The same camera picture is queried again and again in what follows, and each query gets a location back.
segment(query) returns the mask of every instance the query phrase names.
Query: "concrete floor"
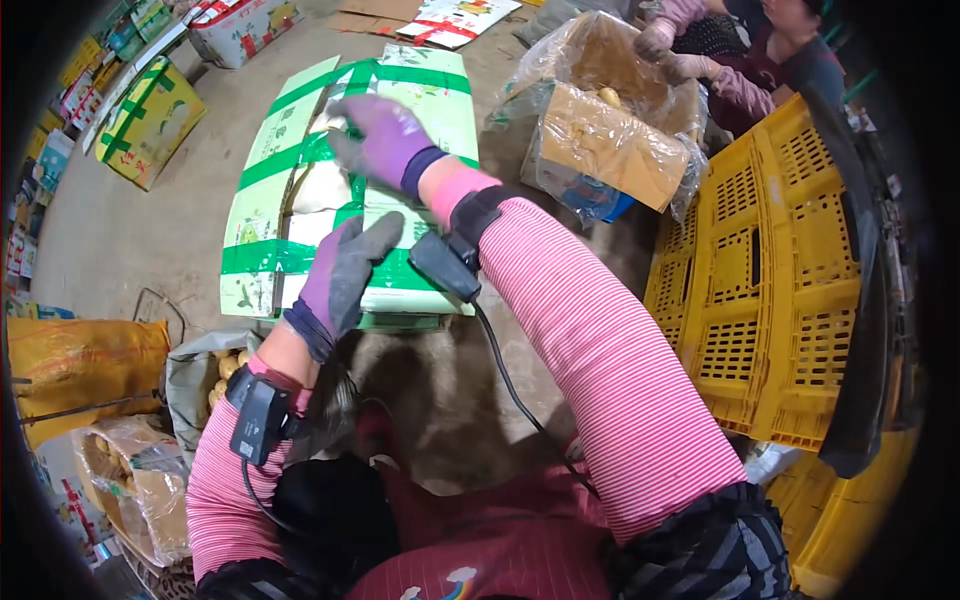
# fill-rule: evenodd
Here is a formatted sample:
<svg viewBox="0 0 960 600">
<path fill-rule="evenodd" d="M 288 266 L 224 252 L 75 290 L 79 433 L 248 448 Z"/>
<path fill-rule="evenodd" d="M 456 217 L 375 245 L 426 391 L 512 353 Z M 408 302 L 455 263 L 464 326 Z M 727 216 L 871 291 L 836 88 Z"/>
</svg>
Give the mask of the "concrete floor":
<svg viewBox="0 0 960 600">
<path fill-rule="evenodd" d="M 151 192 L 121 179 L 92 152 L 82 156 L 78 145 L 40 235 L 32 286 L 36 301 L 70 308 L 85 318 L 130 319 L 138 290 L 149 287 L 183 314 L 187 339 L 226 325 L 263 326 L 221 315 L 218 281 L 224 223 L 267 106 L 283 82 L 303 68 L 337 54 L 343 61 L 378 57 L 384 44 L 393 42 L 325 29 L 324 19 L 336 2 L 300 4 L 306 18 L 242 69 L 202 66 L 191 75 L 209 114 L 182 143 Z M 511 31 L 535 10 L 524 5 L 509 21 L 460 50 L 478 128 L 525 51 Z M 188 59 L 193 53 L 189 44 L 177 52 L 187 53 Z M 498 163 L 498 174 L 509 179 L 511 168 L 518 165 L 505 164 L 504 149 L 494 154 L 485 143 L 482 137 L 481 162 Z M 612 225 L 583 231 L 565 208 L 532 195 L 642 296 L 659 215 L 638 205 Z M 481 304 L 522 399 L 541 422 L 549 422 L 551 432 L 565 438 L 573 428 L 572 416 L 513 313 L 490 285 Z M 157 307 L 151 314 L 165 316 Z M 171 329 L 176 343 L 179 331 Z M 429 489 L 456 493 L 488 486 L 550 456 L 549 447 L 532 435 L 533 426 L 507 395 L 474 319 L 458 319 L 446 331 L 423 335 L 356 334 L 345 345 L 361 391 L 393 407 L 414 476 Z"/>
</svg>

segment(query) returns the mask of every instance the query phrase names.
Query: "black wrist strap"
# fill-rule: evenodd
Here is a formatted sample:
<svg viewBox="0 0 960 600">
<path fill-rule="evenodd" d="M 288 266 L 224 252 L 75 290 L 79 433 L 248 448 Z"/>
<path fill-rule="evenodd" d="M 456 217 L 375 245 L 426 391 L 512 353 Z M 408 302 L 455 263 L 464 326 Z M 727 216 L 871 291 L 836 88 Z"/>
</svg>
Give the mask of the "black wrist strap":
<svg viewBox="0 0 960 600">
<path fill-rule="evenodd" d="M 500 203 L 517 196 L 524 194 L 516 187 L 503 184 L 470 192 L 450 213 L 450 229 L 469 246 L 478 248 L 483 232 L 500 216 Z"/>
</svg>

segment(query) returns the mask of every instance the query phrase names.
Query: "purple work glove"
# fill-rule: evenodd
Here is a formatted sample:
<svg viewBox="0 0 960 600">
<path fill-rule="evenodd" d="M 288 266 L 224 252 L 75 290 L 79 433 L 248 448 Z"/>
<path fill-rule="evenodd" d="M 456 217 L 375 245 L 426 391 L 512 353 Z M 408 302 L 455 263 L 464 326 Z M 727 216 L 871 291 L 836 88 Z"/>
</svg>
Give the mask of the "purple work glove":
<svg viewBox="0 0 960 600">
<path fill-rule="evenodd" d="M 360 323 L 360 297 L 373 270 L 403 232 L 403 215 L 388 212 L 366 231 L 363 217 L 351 217 L 321 240 L 310 274 L 293 308 L 283 318 L 323 363 L 338 339 Z"/>
<path fill-rule="evenodd" d="M 340 131 L 327 135 L 340 166 L 420 199 L 420 176 L 446 152 L 430 141 L 410 109 L 390 98 L 358 94 L 332 103 L 327 113 L 348 117 L 366 136 L 357 142 Z"/>
</svg>

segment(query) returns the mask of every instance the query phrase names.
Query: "yellow potato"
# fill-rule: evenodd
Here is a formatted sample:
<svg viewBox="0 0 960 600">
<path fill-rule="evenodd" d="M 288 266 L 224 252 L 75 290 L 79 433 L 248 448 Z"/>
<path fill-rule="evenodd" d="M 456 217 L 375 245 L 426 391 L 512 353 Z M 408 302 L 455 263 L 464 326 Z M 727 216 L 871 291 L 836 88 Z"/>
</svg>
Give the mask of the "yellow potato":
<svg viewBox="0 0 960 600">
<path fill-rule="evenodd" d="M 220 359 L 218 368 L 220 370 L 220 378 L 227 381 L 230 379 L 230 376 L 233 375 L 234 371 L 240 369 L 240 364 L 237 363 L 235 356 L 228 356 Z"/>
<path fill-rule="evenodd" d="M 612 87 L 604 87 L 600 90 L 600 100 L 603 100 L 614 108 L 623 109 L 623 105 L 620 104 L 620 95 L 617 94 L 616 90 Z"/>
</svg>

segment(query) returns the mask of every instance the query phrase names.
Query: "striped sleeve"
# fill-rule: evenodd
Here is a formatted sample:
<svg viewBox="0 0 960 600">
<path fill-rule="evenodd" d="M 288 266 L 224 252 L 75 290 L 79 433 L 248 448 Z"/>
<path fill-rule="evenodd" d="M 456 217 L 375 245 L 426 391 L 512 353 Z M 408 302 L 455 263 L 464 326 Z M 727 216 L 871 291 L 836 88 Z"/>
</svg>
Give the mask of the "striped sleeve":
<svg viewBox="0 0 960 600">
<path fill-rule="evenodd" d="M 500 209 L 480 240 L 481 266 L 573 409 L 617 542 L 656 528 L 704 494 L 745 481 L 736 454 L 639 300 L 533 203 L 513 198 Z"/>
<path fill-rule="evenodd" d="M 254 373 L 267 370 L 256 354 L 248 365 Z M 300 391 L 296 398 L 298 410 L 305 409 L 310 393 Z M 200 437 L 190 471 L 186 522 L 197 582 L 206 573 L 233 561 L 270 559 L 283 564 L 276 527 L 253 504 L 243 483 L 240 457 L 230 451 L 230 437 L 238 418 L 233 405 L 221 397 Z M 278 444 L 263 467 L 248 466 L 253 491 L 265 506 L 271 506 L 291 445 L 289 441 Z"/>
</svg>

